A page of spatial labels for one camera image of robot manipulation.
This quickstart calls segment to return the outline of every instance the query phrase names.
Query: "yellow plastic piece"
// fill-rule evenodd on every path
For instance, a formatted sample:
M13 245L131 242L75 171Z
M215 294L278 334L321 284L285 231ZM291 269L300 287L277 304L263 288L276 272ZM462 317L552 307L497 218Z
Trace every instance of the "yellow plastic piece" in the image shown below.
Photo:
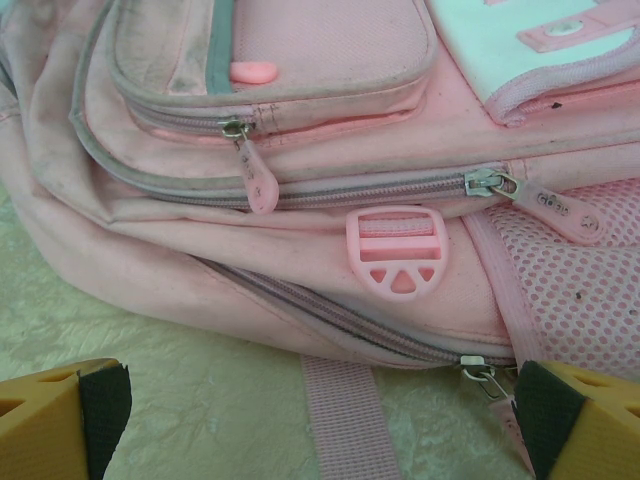
M640 480L640 385L556 362L541 362L587 397L552 480Z
M0 383L0 480L87 480L78 375L98 359Z

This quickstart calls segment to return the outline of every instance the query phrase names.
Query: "pink zipper pull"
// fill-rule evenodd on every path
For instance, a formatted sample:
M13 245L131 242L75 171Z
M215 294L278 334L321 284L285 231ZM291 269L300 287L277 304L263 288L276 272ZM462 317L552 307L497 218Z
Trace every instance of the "pink zipper pull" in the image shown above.
M249 124L233 120L223 126L222 133L234 141L240 155L242 179L251 210L255 214L265 215L275 210L280 196L280 186L262 159L256 144L247 138L250 129Z
M503 182L501 186L490 187L492 192L510 198L516 207L572 242L593 245L605 234L605 218L593 205L502 172L495 172L494 176L501 177Z

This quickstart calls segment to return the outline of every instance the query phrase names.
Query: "front pocket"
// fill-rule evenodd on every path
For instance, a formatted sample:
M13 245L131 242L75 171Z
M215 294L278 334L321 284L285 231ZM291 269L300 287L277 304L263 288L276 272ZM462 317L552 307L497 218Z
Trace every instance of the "front pocket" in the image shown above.
M120 0L115 9L111 75L146 120L149 110L214 121L239 112L258 133L281 133L411 111L435 59L420 0ZM229 82L230 62L268 62L277 77Z
M588 99L607 90L619 94L614 87L638 81L640 30L633 25L633 2L626 3L631 10L625 15L624 8L614 12L609 2L596 0L427 0L478 100L497 124L509 127L562 107L559 93L583 92ZM600 34L587 34L594 30Z

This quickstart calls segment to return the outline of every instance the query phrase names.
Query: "cream fabric surface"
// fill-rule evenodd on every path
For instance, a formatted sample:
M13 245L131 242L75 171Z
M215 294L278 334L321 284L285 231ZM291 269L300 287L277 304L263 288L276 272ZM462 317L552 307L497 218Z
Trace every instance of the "cream fabric surface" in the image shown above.
M318 479L299 357L139 317L62 282L0 186L0 380L94 357L129 365L133 411L105 480ZM475 385L378 370L406 479L530 478Z

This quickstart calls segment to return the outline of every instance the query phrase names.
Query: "zipper pull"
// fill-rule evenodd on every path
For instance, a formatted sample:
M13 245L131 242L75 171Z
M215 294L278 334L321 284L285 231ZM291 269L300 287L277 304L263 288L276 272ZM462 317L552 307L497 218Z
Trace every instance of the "zipper pull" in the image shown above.
M256 144L247 138L251 130L248 123L232 120L222 125L222 134L238 150L242 164L242 179L247 189L249 206L253 213L265 215L275 210L280 196L278 180L260 156Z
M581 245L593 245L605 234L605 218L593 205L560 195L504 172L481 169L465 175L467 195L509 198L513 205Z
M535 475L529 452L516 419L515 409L517 407L515 398L513 393L509 393L513 390L512 384L515 383L515 379L509 378L508 374L516 369L503 369L501 372L502 378L498 380L496 378L497 367L485 363L484 358L480 355L463 355L460 357L460 367L463 375L475 382L490 400L489 410L502 425L525 466Z

